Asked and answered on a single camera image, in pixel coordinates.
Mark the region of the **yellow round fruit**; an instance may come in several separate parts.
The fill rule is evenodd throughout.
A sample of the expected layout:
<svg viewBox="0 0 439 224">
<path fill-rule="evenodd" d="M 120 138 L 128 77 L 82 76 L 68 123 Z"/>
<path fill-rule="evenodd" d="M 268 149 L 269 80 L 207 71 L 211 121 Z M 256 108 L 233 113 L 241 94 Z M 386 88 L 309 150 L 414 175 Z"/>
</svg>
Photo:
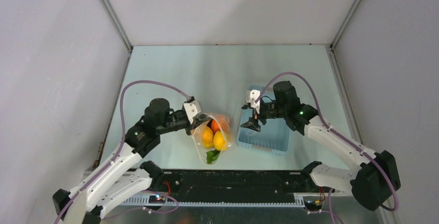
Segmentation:
<svg viewBox="0 0 439 224">
<path fill-rule="evenodd" d="M 206 127 L 202 134 L 202 144 L 205 148 L 212 148 L 214 133 L 210 127 Z"/>
</svg>

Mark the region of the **clear dotted zip top bag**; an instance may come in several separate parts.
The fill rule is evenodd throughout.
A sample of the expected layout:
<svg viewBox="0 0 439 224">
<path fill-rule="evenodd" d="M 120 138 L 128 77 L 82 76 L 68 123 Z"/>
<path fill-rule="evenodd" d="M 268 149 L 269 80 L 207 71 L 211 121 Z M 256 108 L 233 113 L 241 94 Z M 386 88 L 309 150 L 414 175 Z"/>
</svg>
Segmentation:
<svg viewBox="0 0 439 224">
<path fill-rule="evenodd" d="M 208 114 L 208 120 L 191 130 L 191 138 L 202 162 L 212 165 L 235 142 L 231 117 L 222 114 Z"/>
</svg>

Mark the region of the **yellow lemon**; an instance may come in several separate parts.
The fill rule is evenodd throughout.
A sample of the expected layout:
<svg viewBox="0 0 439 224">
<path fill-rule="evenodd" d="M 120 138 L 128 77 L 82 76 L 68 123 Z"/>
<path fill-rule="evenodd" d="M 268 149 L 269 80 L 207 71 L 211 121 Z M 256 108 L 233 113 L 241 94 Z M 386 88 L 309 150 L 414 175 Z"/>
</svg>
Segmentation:
<svg viewBox="0 0 439 224">
<path fill-rule="evenodd" d="M 214 148 L 220 152 L 227 150 L 229 140 L 230 136 L 228 133 L 222 133 L 221 131 L 217 131 L 213 137 Z"/>
</svg>

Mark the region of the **green pepper stem piece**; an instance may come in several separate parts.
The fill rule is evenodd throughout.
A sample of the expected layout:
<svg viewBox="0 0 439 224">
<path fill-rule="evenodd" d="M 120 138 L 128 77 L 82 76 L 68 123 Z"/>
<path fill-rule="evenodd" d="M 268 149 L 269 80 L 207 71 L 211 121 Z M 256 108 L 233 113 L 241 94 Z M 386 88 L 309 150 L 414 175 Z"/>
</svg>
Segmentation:
<svg viewBox="0 0 439 224">
<path fill-rule="evenodd" d="M 218 150 L 210 150 L 206 152 L 206 163 L 207 164 L 212 164 L 215 163 L 217 161 L 217 159 L 219 158 L 221 152 Z"/>
</svg>

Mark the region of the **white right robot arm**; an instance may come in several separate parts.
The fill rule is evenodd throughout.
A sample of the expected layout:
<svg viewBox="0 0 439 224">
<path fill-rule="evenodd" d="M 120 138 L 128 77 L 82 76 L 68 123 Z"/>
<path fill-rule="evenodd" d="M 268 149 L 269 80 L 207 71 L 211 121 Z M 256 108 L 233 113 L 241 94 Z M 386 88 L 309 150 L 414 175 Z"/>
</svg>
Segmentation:
<svg viewBox="0 0 439 224">
<path fill-rule="evenodd" d="M 273 86 L 274 100 L 264 102 L 262 92 L 248 90 L 243 109 L 251 109 L 248 121 L 241 124 L 256 132 L 270 119 L 283 119 L 292 131 L 308 137 L 335 153 L 347 169 L 333 168 L 322 162 L 310 163 L 302 172 L 304 190 L 314 192 L 319 187 L 351 193 L 364 208 L 374 211 L 384 206 L 401 188 L 396 159 L 388 151 L 380 153 L 347 138 L 325 121 L 319 110 L 300 101 L 289 81 Z"/>
</svg>

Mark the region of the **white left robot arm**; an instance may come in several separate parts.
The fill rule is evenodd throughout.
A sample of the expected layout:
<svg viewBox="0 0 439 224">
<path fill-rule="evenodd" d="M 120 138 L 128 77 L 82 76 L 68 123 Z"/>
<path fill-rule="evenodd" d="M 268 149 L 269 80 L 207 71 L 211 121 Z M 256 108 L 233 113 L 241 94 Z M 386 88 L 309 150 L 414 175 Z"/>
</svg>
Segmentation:
<svg viewBox="0 0 439 224">
<path fill-rule="evenodd" d="M 85 198 L 80 214 L 81 223 L 100 223 L 116 206 L 143 191 L 158 191 L 164 184 L 162 170 L 153 162 L 144 162 L 133 175 L 125 180 L 120 177 L 132 166 L 140 162 L 152 149 L 160 144 L 163 134 L 185 130 L 190 135 L 211 116 L 205 114 L 199 102 L 191 97 L 182 109 L 173 110 L 163 98 L 153 99 L 145 108 L 144 115 L 131 127 L 122 143 L 105 162 L 86 179 L 71 190 L 59 189 L 52 197 L 58 223 L 65 221 L 73 213 L 74 204 L 80 197 Z"/>
</svg>

